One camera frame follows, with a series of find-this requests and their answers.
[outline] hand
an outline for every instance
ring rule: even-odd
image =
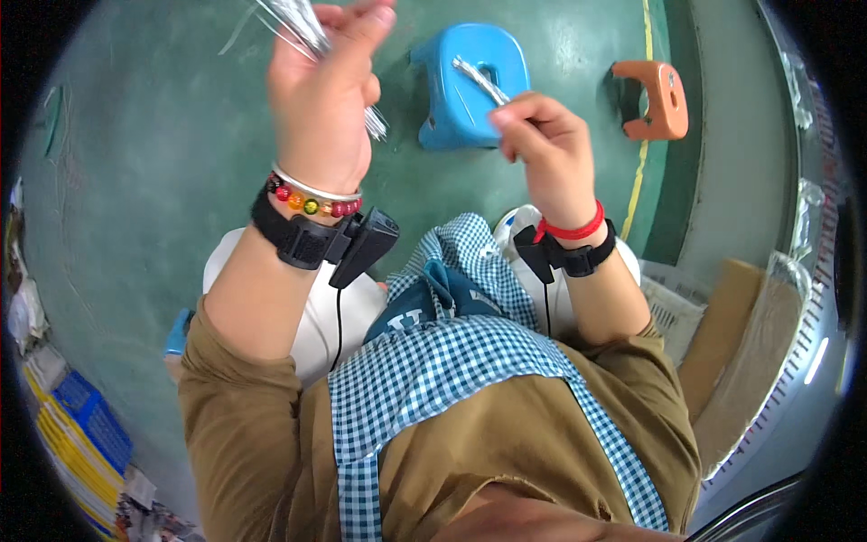
[[[320,62],[279,37],[274,42],[268,89],[277,161],[308,186],[351,194],[370,167],[364,108],[380,98],[370,57],[394,25],[393,5],[394,0],[367,0],[347,8],[313,6],[332,45]],[[284,36],[297,43],[288,31]]]
[[[565,230],[589,224],[596,216],[596,197],[587,123],[535,92],[494,109],[490,118],[503,134],[500,150],[506,159],[524,161],[530,199],[548,223]]]

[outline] cardboard box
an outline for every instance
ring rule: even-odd
[[[722,262],[704,317],[677,371],[693,424],[738,352],[764,277],[765,271],[753,265],[734,259]]]
[[[803,308],[803,299],[790,281],[765,279],[738,353],[693,423],[704,480],[716,474],[768,401]]]

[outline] blue checkered apron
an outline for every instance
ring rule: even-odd
[[[431,261],[470,278],[501,316],[456,317],[431,286],[436,318],[381,333],[329,375],[343,539],[381,540],[377,461],[389,441],[485,386],[520,375],[560,378],[569,385],[614,468],[635,524],[667,531],[647,471],[575,365],[536,332],[532,300],[500,256],[487,223],[466,213],[428,232],[403,271],[388,278],[388,301],[425,280]]]

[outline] floor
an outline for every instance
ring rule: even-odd
[[[21,160],[25,257],[52,340],[105,393],[158,485],[186,469],[163,342],[177,311],[195,305],[213,247],[245,223],[274,154],[264,88],[271,34],[253,18],[218,55],[247,5],[104,0],[46,87],[46,95],[51,86],[64,90],[49,156],[45,129],[35,127]],[[649,46],[655,59],[669,60],[662,0],[493,5],[401,0],[398,25],[375,58],[390,132],[374,145],[365,202],[401,225],[400,243],[372,271],[378,278],[398,269],[430,227],[465,211],[494,224],[527,201],[522,166],[499,152],[428,153],[416,140],[427,86],[407,53],[460,21],[515,35],[533,88],[589,123],[597,196],[609,217],[621,229],[633,200],[627,240],[639,256],[648,242],[668,145],[650,143],[642,163],[640,144],[620,128],[621,87],[607,73],[617,60],[645,58]],[[35,125],[49,110],[36,110]]]

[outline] right hand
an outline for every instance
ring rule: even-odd
[[[545,95],[524,92],[490,113],[503,134],[500,150],[520,156],[533,205],[549,224],[575,230],[596,216],[593,151],[587,123]]]

